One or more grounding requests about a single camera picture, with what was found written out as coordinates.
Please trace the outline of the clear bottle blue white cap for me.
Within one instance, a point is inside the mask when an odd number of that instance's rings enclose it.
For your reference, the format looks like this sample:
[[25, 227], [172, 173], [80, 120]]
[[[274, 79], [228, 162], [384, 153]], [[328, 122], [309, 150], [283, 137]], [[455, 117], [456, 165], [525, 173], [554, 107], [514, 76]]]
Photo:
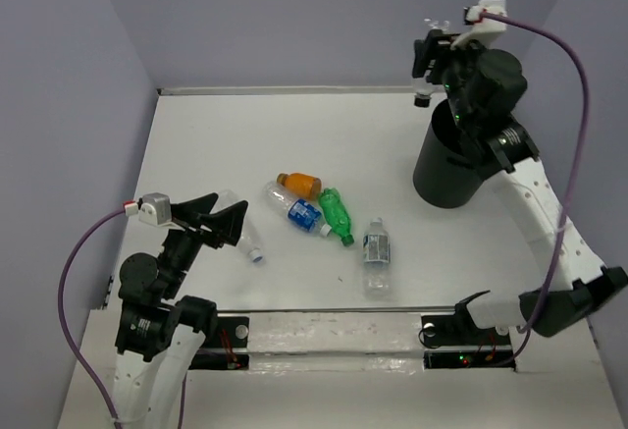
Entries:
[[[217, 210], [223, 210], [240, 201], [241, 198], [236, 193], [230, 189], [224, 189], [218, 192], [218, 200], [215, 204], [215, 208]], [[240, 239], [236, 248], [254, 264], [261, 263], [265, 258], [261, 238], [249, 219], [248, 212], [245, 214]]]

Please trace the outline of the clear bottle white green label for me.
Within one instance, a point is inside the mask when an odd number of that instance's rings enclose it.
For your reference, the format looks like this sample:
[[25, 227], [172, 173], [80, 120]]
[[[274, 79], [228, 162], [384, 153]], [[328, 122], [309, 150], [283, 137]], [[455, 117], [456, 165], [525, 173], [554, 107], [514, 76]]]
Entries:
[[370, 221], [362, 238], [362, 281], [370, 299], [388, 295], [392, 286], [391, 238], [382, 218]]

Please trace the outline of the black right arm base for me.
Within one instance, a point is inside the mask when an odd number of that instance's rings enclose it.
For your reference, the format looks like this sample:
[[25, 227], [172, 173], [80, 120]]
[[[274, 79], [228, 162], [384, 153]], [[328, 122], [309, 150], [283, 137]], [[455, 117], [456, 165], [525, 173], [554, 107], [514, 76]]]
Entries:
[[428, 314], [421, 317], [418, 340], [424, 349], [426, 370], [490, 368], [498, 364], [515, 368], [514, 347], [508, 334], [495, 328], [458, 330], [453, 315]]

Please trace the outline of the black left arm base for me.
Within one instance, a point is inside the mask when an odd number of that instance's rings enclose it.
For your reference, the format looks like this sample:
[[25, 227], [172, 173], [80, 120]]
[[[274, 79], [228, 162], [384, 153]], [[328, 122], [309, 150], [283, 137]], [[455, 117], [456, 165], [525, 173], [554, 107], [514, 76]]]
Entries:
[[190, 370], [243, 371], [249, 367], [247, 315], [220, 314], [216, 332], [205, 340]]

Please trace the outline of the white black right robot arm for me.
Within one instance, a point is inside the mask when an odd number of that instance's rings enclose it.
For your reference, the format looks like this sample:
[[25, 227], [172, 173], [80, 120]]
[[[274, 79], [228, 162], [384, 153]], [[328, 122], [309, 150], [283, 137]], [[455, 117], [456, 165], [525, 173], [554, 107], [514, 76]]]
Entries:
[[473, 343], [487, 329], [528, 328], [549, 338], [598, 311], [627, 287], [621, 267], [607, 267], [587, 246], [558, 200], [539, 150], [512, 111], [527, 89], [519, 60], [477, 39], [430, 30], [414, 42], [415, 104], [433, 109], [413, 184], [428, 203], [454, 209], [489, 187], [530, 248], [541, 285], [514, 297], [477, 292], [460, 301], [447, 326]]

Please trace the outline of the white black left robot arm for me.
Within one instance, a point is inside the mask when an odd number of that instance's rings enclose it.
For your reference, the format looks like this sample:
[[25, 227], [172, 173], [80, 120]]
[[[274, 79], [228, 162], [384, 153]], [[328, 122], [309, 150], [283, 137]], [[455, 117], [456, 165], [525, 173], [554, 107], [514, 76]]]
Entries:
[[216, 337], [216, 303], [177, 294], [202, 247], [240, 240], [247, 201], [218, 210], [218, 199], [209, 193], [174, 203], [164, 193], [149, 193], [124, 206], [127, 216], [168, 231], [157, 255], [134, 253], [119, 271], [122, 309], [112, 399], [114, 420], [124, 428], [167, 423], [195, 354]]

